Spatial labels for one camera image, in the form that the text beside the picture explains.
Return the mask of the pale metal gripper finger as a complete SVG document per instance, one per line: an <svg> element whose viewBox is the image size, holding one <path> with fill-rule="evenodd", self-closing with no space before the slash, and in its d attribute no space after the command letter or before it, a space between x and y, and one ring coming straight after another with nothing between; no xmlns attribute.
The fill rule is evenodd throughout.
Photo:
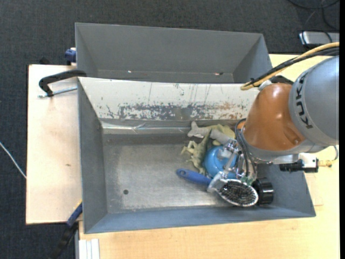
<svg viewBox="0 0 345 259"><path fill-rule="evenodd" d="M214 177L215 183L229 183L237 181L234 173L218 172Z"/></svg>
<svg viewBox="0 0 345 259"><path fill-rule="evenodd" d="M234 166L236 165L237 162L237 153L232 153L230 157L228 158L226 164L223 166L223 171L224 172L232 172L234 169Z"/></svg>

